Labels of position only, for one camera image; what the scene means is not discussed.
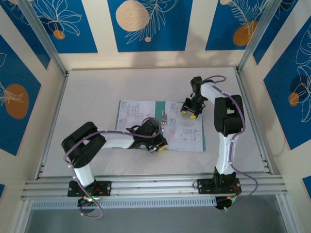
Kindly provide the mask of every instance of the cream wall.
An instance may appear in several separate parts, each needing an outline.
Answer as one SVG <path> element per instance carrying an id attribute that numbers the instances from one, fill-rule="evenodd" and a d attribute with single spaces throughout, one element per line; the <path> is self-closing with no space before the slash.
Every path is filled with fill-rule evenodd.
<path id="1" fill-rule="evenodd" d="M 308 20 L 311 15 L 310 9 L 311 1 L 299 0 L 259 65 L 256 66 L 251 58 L 242 74 L 255 101 L 260 128 L 269 142 L 273 158 L 293 199 L 305 232 L 310 232 L 311 229 L 311 199 L 303 186 L 302 178 L 311 175 L 311 140 L 294 150 L 289 150 L 263 79 Z"/>
<path id="2" fill-rule="evenodd" d="M 48 70 L 43 67 L 1 7 L 0 21 L 1 36 L 41 83 L 17 156 L 0 150 L 0 183 L 5 185 L 0 200 L 0 233 L 2 233 L 10 229 L 25 181 L 34 179 L 63 75 L 53 62 L 50 62 Z"/>
<path id="3" fill-rule="evenodd" d="M 107 0 L 82 0 L 98 53 L 60 54 L 66 68 L 235 67 L 244 50 L 205 51 L 218 0 L 193 0 L 184 52 L 118 53 Z"/>

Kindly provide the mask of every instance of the purple cable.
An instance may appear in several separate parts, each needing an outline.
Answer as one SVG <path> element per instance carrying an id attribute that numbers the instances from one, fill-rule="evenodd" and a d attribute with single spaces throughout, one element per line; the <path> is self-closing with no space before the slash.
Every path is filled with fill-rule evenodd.
<path id="1" fill-rule="evenodd" d="M 145 118 L 143 121 L 142 121 L 142 124 L 145 123 L 147 120 L 149 119 L 152 119 L 152 120 L 155 120 L 158 125 L 159 125 L 159 130 L 158 132 L 155 134 L 155 135 L 152 135 L 152 136 L 145 136 L 145 135 L 140 135 L 140 134 L 136 134 L 136 133 L 128 133 L 128 132 L 122 132 L 122 131 L 116 131 L 116 130 L 111 130 L 111 131 L 106 131 L 106 130 L 102 130 L 102 131 L 97 131 L 97 132 L 94 132 L 94 133 L 91 133 L 90 135 L 82 138 L 79 142 L 77 142 L 72 148 L 70 148 L 67 153 L 65 154 L 64 156 L 64 161 L 65 163 L 68 164 L 68 167 L 71 168 L 72 170 L 72 173 L 74 174 L 73 178 L 77 181 L 79 187 L 82 189 L 82 191 L 90 198 L 92 199 L 92 201 L 97 205 L 97 207 L 99 207 L 100 211 L 101 211 L 101 214 L 99 216 L 90 216 L 90 215 L 86 215 L 82 212 L 82 206 L 80 207 L 80 212 L 81 212 L 81 215 L 85 216 L 85 217 L 88 217 L 88 218 L 92 218 L 92 219 L 99 219 L 103 216 L 104 212 L 103 212 L 103 209 L 102 207 L 100 206 L 100 204 L 86 191 L 86 189 L 83 187 L 83 185 L 81 184 L 81 182 L 79 181 L 79 179 L 77 178 L 77 174 L 73 168 L 73 165 L 71 162 L 69 162 L 67 160 L 67 157 L 68 155 L 74 150 L 76 149 L 80 144 L 82 144 L 85 140 L 88 140 L 89 138 L 95 136 L 95 135 L 98 135 L 98 134 L 103 134 L 103 133 L 119 133 L 119 134 L 125 134 L 125 135 L 129 135 L 129 136 L 137 136 L 137 137 L 143 137 L 143 138 L 154 138 L 156 136 L 158 136 L 160 133 L 161 133 L 161 123 L 154 117 L 147 117 Z"/>
<path id="2" fill-rule="evenodd" d="M 238 103 L 237 103 L 230 95 L 228 95 L 227 93 L 223 92 L 221 89 L 219 89 L 218 87 L 215 86 L 215 83 L 220 83 L 220 82 L 225 81 L 225 80 L 226 80 L 226 77 L 225 77 L 225 76 L 222 76 L 222 75 L 214 75 L 214 76 L 208 77 L 208 78 L 205 79 L 205 80 L 208 80 L 208 79 L 211 79 L 211 78 L 214 78 L 214 77 L 222 77 L 222 78 L 224 78 L 223 80 L 214 82 L 213 87 L 214 87 L 215 90 L 217 90 L 218 92 L 222 93 L 224 96 L 228 97 L 228 98 L 234 103 L 234 105 L 236 106 L 236 108 L 237 108 L 237 110 L 238 110 L 238 112 L 239 112 L 239 114 L 240 114 L 240 116 L 241 116 L 241 119 L 242 119 L 243 129 L 242 129 L 239 133 L 235 134 L 235 135 L 232 137 L 232 140 L 234 140 L 234 138 L 236 138 L 238 135 L 240 135 L 240 134 L 242 134 L 243 132 L 245 132 L 246 123 L 245 123 L 244 115 L 242 114 L 242 110 L 241 110 L 241 108 L 239 107 Z M 237 170 L 237 169 L 232 165 L 232 149 L 233 149 L 233 141 L 231 141 L 231 143 L 230 143 L 230 148 L 229 148 L 229 162 L 230 162 L 230 165 L 231 165 L 232 169 L 235 170 L 236 172 L 238 172 L 238 173 L 240 173 L 240 174 L 242 174 L 242 175 L 244 175 L 244 176 L 246 176 L 246 177 L 252 179 L 252 180 L 256 183 L 256 186 L 255 186 L 254 190 L 253 190 L 252 192 L 250 192 L 250 193 L 249 193 L 245 198 L 243 198 L 241 201 L 239 201 L 239 202 L 237 202 L 237 203 L 231 205 L 230 207 L 226 208 L 226 209 L 225 209 L 226 211 L 227 211 L 228 209 L 232 208 L 233 206 L 236 206 L 237 204 L 239 204 L 239 203 L 245 201 L 247 198 L 249 198 L 251 195 L 253 195 L 253 194 L 257 191 L 257 189 L 258 189 L 258 181 L 257 181 L 254 177 L 252 177 L 252 176 L 246 174 L 245 172 L 242 172 L 242 171 Z"/>

